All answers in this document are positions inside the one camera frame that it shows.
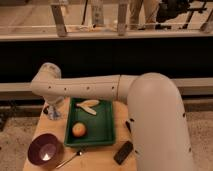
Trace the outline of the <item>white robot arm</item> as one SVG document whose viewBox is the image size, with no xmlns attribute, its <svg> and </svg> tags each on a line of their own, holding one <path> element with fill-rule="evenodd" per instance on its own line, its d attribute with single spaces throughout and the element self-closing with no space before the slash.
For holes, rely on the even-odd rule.
<svg viewBox="0 0 213 171">
<path fill-rule="evenodd" d="M 181 93 L 165 75 L 63 78 L 57 65 L 45 63 L 30 89 L 49 104 L 66 96 L 124 102 L 137 171 L 196 171 Z"/>
</svg>

